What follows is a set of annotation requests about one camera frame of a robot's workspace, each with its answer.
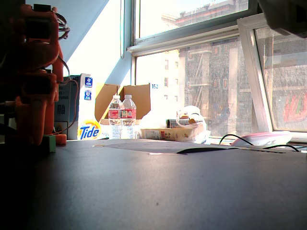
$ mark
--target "cable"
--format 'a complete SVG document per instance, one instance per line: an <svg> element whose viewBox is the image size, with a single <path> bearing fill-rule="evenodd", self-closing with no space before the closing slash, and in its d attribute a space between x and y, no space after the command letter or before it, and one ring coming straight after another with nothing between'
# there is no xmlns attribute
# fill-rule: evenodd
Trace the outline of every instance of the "cable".
<svg viewBox="0 0 307 230"><path fill-rule="evenodd" d="M59 37L59 40L61 39L67 39L68 37L68 33L69 31L71 30L68 26L67 26L67 21L66 19L64 18L64 16L62 16L61 14L59 13L56 13L56 16L58 18L58 23L59 23L59 27L62 27L62 28L59 28L59 31L60 32L64 32L64 34L62 36Z"/></svg>
<svg viewBox="0 0 307 230"><path fill-rule="evenodd" d="M269 149L276 148L276 147L290 147L290 148L293 148L295 151L299 152L299 150L296 147L292 146L292 145L274 145L274 146L265 147L263 149L264 150L269 150Z"/></svg>
<svg viewBox="0 0 307 230"><path fill-rule="evenodd" d="M60 56L58 56L58 59L62 62L62 64L66 67L67 71L68 71L68 79L71 80L71 72L69 71L68 65L66 64L66 62L61 59Z"/></svg>
<svg viewBox="0 0 307 230"><path fill-rule="evenodd" d="M78 93L79 93L79 85L78 85L78 82L75 81L75 80L68 80L68 81L66 81L66 82L61 82L60 84L61 84L61 85L66 85L66 84L68 84L68 83L70 83L70 82L75 82L75 83L77 84L77 91L76 91L76 96L75 96L75 116L74 116L73 121L72 121L72 123L71 123L70 126L68 126L67 128L65 128L65 129L63 129L63 130L61 130L61 131L59 131L59 132L52 133L51 135L59 134L59 133L62 133L62 132L64 132L64 131L66 131L66 130L69 129L69 128L73 125L73 123L75 123L75 121L76 121L76 117L77 117L77 106L76 106L76 104L77 104L77 98L78 98Z"/></svg>
<svg viewBox="0 0 307 230"><path fill-rule="evenodd" d="M248 144L250 144L250 145L253 145L252 143L248 142L247 140L244 140L243 138L241 138L241 137L239 137L239 136L237 136L237 135L235 135L235 134L227 134L227 135L223 136L222 139L221 139L221 141L220 141L220 143L219 143L219 145L222 143L222 141L224 140L224 138L227 137L227 136L234 136L234 137L236 137L236 138L241 139L242 141L245 141L246 143L248 143Z"/></svg>

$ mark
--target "water bottle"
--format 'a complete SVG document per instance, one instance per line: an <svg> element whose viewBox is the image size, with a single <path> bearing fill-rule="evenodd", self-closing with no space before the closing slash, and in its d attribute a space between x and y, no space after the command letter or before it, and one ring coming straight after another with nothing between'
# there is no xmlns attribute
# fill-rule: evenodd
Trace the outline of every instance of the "water bottle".
<svg viewBox="0 0 307 230"><path fill-rule="evenodd" d="M109 124L111 126L110 139L120 139L121 134L121 109L123 108L119 95L114 95L109 106Z"/></svg>
<svg viewBox="0 0 307 230"><path fill-rule="evenodd" d="M136 105L132 95L125 95L123 109L121 111L122 139L135 139L134 125L136 122Z"/></svg>

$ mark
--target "red bottle label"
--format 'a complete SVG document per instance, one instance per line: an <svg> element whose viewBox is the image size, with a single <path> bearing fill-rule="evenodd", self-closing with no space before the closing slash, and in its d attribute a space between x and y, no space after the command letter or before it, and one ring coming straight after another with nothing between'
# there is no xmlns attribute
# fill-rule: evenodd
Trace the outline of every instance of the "red bottle label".
<svg viewBox="0 0 307 230"><path fill-rule="evenodd" d="M124 109L121 111L121 118L136 118L136 109Z"/></svg>
<svg viewBox="0 0 307 230"><path fill-rule="evenodd" d="M109 118L111 119L119 119L120 118L120 110L109 110Z"/></svg>

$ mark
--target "table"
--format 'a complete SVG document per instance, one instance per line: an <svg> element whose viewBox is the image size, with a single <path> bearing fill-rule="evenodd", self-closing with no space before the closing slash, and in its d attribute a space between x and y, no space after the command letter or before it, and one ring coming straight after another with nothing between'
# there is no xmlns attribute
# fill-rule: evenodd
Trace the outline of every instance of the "table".
<svg viewBox="0 0 307 230"><path fill-rule="evenodd" d="M130 150L136 142L155 142L155 153L183 147L72 141L39 158L6 155L7 224L44 230L307 229L305 154L227 149L151 155L149 147ZM117 144L128 149L110 148Z"/></svg>

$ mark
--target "plastic bag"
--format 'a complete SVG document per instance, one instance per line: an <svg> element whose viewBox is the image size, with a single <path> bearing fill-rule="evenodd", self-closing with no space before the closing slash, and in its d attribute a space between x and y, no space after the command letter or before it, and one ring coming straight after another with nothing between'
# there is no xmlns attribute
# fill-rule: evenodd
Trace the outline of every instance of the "plastic bag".
<svg viewBox="0 0 307 230"><path fill-rule="evenodd" d="M182 118L189 119L189 125L180 124L179 120ZM210 136L211 131L207 130L205 119L201 115L198 107L189 105L177 111L176 123L181 128L192 129L189 138L186 140L193 143L205 143Z"/></svg>

